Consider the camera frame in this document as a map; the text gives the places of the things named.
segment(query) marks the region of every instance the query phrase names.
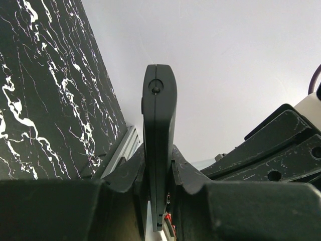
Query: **white wall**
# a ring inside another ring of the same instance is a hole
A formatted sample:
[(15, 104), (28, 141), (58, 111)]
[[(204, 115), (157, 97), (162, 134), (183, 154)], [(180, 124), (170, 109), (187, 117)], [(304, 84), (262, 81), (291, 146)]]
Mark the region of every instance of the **white wall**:
[(175, 144), (188, 161), (229, 152), (321, 63), (321, 2), (83, 0), (127, 125), (141, 133), (146, 66), (171, 65)]

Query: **cable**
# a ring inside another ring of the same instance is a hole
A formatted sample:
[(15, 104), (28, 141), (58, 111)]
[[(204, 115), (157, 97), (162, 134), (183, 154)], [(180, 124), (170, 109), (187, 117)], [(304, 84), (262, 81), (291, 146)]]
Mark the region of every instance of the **cable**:
[(309, 84), (309, 89), (308, 89), (308, 92), (307, 94), (312, 94), (314, 92), (314, 89), (315, 89), (315, 84), (316, 84), (316, 81), (319, 77), (319, 75), (321, 74), (321, 65), (319, 65), (319, 67), (316, 69), (316, 71), (314, 72), (312, 78), (311, 78), (311, 81), (310, 81), (310, 84)]

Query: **black marble surface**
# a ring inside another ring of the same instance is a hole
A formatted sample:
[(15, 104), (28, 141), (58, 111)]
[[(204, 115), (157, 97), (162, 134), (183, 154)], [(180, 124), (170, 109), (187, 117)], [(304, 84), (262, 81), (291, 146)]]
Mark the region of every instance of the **black marble surface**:
[(80, 0), (0, 3), (0, 179), (92, 175), (126, 133)]

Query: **black cable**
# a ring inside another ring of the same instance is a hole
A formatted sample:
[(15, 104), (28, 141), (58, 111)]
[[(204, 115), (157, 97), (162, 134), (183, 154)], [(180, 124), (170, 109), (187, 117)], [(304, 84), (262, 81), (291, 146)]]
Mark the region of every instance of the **black cable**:
[(316, 71), (314, 72), (311, 78), (307, 94), (312, 94), (314, 92), (315, 84), (320, 74), (321, 74), (321, 65), (319, 65), (319, 67), (316, 69)]

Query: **screw hole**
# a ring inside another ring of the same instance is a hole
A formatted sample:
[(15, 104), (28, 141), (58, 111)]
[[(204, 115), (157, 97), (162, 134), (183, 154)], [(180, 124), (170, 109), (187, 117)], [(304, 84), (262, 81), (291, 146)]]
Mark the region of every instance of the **screw hole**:
[(314, 147), (311, 150), (311, 154), (312, 156), (314, 156), (315, 158), (321, 158), (321, 147)]
[(278, 182), (282, 177), (282, 174), (279, 171), (271, 171), (267, 174), (267, 179), (272, 182)]

